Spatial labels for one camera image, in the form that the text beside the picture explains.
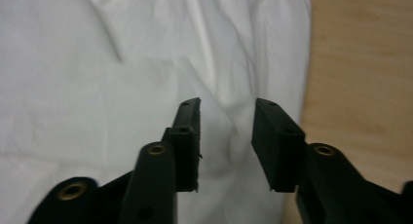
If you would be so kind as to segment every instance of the brass insert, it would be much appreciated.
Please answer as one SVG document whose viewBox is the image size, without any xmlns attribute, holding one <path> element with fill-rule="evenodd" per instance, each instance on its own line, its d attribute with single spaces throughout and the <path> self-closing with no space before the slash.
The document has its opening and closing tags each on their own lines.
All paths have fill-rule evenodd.
<svg viewBox="0 0 413 224">
<path fill-rule="evenodd" d="M 165 152 L 167 152 L 167 147 L 165 147 L 164 145 L 154 145 L 148 150 L 148 153 L 154 156 L 161 155 Z"/>
<path fill-rule="evenodd" d="M 314 148 L 314 150 L 323 156 L 333 156 L 335 154 L 334 150 L 330 147 L 319 145 Z"/>
<path fill-rule="evenodd" d="M 57 197 L 62 201 L 70 201 L 82 196 L 87 187 L 85 182 L 74 182 L 61 189 Z"/>
</svg>

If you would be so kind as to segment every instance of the brass screw hole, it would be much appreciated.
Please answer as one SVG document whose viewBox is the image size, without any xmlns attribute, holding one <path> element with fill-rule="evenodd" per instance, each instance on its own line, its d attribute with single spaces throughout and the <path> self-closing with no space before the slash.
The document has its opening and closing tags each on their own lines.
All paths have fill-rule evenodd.
<svg viewBox="0 0 413 224">
<path fill-rule="evenodd" d="M 149 148 L 148 153 L 150 155 L 160 155 L 167 152 L 167 147 L 165 147 L 164 145 L 155 145 Z"/>
<path fill-rule="evenodd" d="M 57 194 L 57 197 L 62 201 L 70 201 L 82 196 L 88 188 L 85 182 L 74 182 L 63 189 Z"/>
<path fill-rule="evenodd" d="M 323 156 L 333 156 L 335 154 L 334 150 L 327 146 L 316 146 L 314 150 Z"/>
</svg>

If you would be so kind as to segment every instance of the white fabric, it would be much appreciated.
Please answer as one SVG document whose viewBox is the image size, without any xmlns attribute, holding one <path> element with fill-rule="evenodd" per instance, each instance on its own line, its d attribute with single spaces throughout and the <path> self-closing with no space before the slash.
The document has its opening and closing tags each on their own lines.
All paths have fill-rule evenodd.
<svg viewBox="0 0 413 224">
<path fill-rule="evenodd" d="M 197 96 L 200 190 L 178 223 L 277 223 L 254 100 L 299 120 L 309 40 L 309 0 L 0 0 L 0 223 L 62 180 L 129 171 Z"/>
</svg>

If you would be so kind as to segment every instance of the wooden surface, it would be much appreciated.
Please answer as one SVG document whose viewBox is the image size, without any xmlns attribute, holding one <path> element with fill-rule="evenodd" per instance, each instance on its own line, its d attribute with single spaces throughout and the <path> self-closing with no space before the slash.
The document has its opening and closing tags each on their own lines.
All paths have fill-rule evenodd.
<svg viewBox="0 0 413 224">
<path fill-rule="evenodd" d="M 312 0 L 302 127 L 395 192 L 413 180 L 413 0 Z M 294 196 L 283 223 L 299 224 Z"/>
</svg>

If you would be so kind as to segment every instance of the wooden table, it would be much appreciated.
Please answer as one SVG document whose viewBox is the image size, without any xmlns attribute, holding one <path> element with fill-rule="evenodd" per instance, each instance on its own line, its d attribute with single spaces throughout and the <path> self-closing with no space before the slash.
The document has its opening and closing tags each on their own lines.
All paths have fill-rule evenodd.
<svg viewBox="0 0 413 224">
<path fill-rule="evenodd" d="M 302 118 L 307 142 L 340 149 L 395 192 L 413 180 L 413 0 L 312 0 Z M 302 223 L 287 196 L 283 223 Z"/>
</svg>

